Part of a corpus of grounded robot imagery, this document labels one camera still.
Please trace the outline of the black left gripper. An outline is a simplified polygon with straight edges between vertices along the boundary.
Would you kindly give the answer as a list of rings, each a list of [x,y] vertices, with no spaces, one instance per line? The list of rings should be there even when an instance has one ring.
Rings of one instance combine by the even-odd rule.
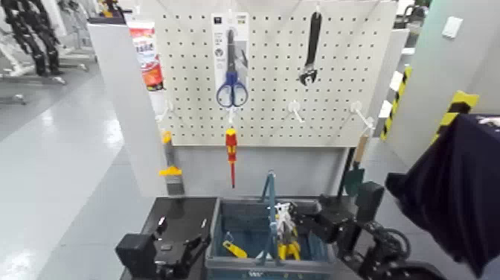
[[[167,228],[166,217],[158,220],[154,238],[161,240]],[[155,259],[157,279],[187,279],[190,269],[211,244],[211,234],[198,235],[192,240],[160,245],[159,256]]]

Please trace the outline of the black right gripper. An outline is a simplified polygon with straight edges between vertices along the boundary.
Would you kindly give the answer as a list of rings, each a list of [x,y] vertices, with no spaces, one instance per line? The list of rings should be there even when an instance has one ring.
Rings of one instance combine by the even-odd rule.
[[[354,219],[353,201],[347,196],[318,197],[322,212],[319,214],[302,214],[294,212],[292,221],[301,231],[311,232],[323,242],[331,244],[338,239],[341,232]]]

